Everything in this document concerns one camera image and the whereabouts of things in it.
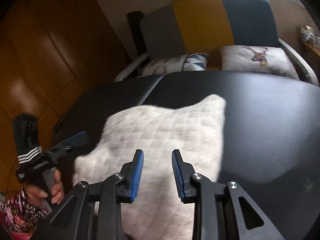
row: hand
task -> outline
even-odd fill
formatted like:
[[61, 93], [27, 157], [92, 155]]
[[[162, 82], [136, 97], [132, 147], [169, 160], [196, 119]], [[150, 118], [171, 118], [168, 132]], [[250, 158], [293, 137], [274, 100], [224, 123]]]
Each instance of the hand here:
[[[61, 173], [58, 169], [54, 171], [54, 178], [56, 184], [53, 185], [50, 189], [52, 195], [51, 202], [52, 204], [59, 204], [64, 197], [64, 191], [61, 182]], [[24, 190], [29, 198], [29, 202], [32, 205], [41, 209], [45, 209], [45, 206], [42, 204], [41, 199], [46, 198], [48, 194], [44, 190], [33, 184], [26, 185]]]

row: person's arm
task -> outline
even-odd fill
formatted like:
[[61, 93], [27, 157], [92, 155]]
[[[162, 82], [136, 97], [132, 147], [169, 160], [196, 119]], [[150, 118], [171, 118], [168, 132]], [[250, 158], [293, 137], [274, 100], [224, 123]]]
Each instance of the person's arm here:
[[[60, 203], [64, 197], [61, 174], [55, 171], [56, 184], [51, 188], [52, 203]], [[23, 186], [21, 191], [4, 203], [0, 212], [6, 228], [11, 232], [33, 233], [48, 215], [41, 202], [47, 193], [35, 185]]]

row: multicolored backrest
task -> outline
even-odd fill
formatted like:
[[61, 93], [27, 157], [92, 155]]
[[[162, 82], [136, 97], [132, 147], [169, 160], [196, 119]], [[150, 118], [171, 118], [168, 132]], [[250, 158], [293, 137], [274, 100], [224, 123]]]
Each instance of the multicolored backrest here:
[[151, 60], [204, 52], [220, 57], [227, 45], [279, 47], [268, 0], [182, 0], [140, 22]]

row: chair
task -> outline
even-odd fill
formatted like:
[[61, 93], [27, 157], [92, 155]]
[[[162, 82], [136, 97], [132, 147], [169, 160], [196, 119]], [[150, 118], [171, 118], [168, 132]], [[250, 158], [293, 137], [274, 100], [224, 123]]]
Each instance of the chair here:
[[227, 45], [281, 47], [301, 68], [306, 81], [319, 86], [308, 63], [279, 39], [268, 0], [182, 0], [162, 7], [140, 21], [147, 52], [116, 78], [126, 78], [150, 58], [208, 53], [208, 70], [221, 69], [219, 48]]

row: white stripe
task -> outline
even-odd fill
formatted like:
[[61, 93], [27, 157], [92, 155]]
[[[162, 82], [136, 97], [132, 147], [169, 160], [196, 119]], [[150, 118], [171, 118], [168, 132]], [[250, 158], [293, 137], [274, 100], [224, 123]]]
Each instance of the white stripe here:
[[24, 160], [24, 161], [19, 161], [19, 164], [23, 164], [23, 163], [27, 163], [29, 161], [31, 161], [34, 157], [36, 157], [38, 155], [38, 153], [36, 153], [35, 155], [33, 155], [32, 157], [30, 157], [30, 159], [28, 160]]
[[39, 153], [41, 153], [39, 150], [34, 152], [33, 154], [31, 154], [29, 157], [24, 157], [24, 158], [20, 158], [18, 159], [18, 161], [28, 161], [30, 158], [33, 158], [35, 155], [38, 155]]
[[42, 152], [42, 147], [41, 146], [40, 147], [36, 147], [36, 148], [32, 149], [30, 152], [28, 152], [27, 154], [19, 155], [18, 159], [23, 158], [23, 157], [28, 157], [28, 156], [31, 155], [31, 153], [33, 153], [36, 150], [40, 150]]

